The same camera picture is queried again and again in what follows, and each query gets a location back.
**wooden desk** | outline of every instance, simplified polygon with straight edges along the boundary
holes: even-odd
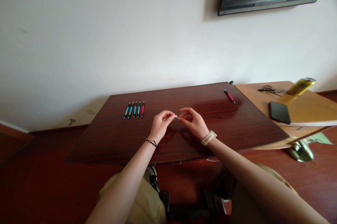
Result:
[[[236,103],[224,94],[226,89]],[[129,101],[145,100],[144,118],[126,119]],[[228,82],[113,95],[78,140],[67,161],[125,165],[148,137],[153,117],[162,110],[176,114],[192,107],[202,115],[218,139],[234,150],[245,150],[278,142],[288,135]],[[180,122],[173,121],[150,163],[186,161],[213,156],[195,141]]]
[[[269,85],[277,90],[284,90],[275,94],[259,92],[258,89]],[[291,81],[255,83],[235,85],[254,105],[266,116],[269,116],[268,104],[271,101],[288,106],[291,124],[273,121],[290,137],[278,143],[256,149],[281,149],[291,147],[290,143],[314,135],[320,131],[337,125],[337,104],[317,93],[307,90],[300,96],[287,94],[286,91],[293,85]]]

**yellow can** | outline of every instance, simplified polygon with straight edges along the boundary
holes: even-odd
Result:
[[[311,87],[313,84],[315,84],[315,79],[312,78],[304,78],[297,81],[296,84],[294,84],[287,93],[292,95],[301,95],[304,93],[309,87]]]

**black phone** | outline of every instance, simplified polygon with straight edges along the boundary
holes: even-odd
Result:
[[[275,121],[290,124],[290,117],[288,107],[284,104],[270,102],[269,103],[269,116]]]

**hand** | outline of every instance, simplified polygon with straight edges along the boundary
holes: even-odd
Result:
[[[148,140],[156,141],[156,144],[164,137],[168,125],[175,119],[175,114],[171,111],[162,111],[157,114],[152,123],[152,128]]]
[[[182,108],[180,112],[182,114],[179,116],[179,121],[185,124],[198,139],[202,140],[210,133],[204,119],[193,108]]]

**leg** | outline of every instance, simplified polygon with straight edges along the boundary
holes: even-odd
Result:
[[[105,183],[99,191],[98,200],[118,175],[119,173],[115,174]],[[165,207],[149,181],[149,173],[146,171],[126,223],[166,223]]]
[[[279,181],[296,192],[291,185],[284,180],[276,171],[262,164],[256,164]],[[235,178],[229,172],[225,174],[225,185],[229,196],[232,199],[232,215],[230,223],[270,223],[267,215],[255,204],[254,200],[237,183]]]

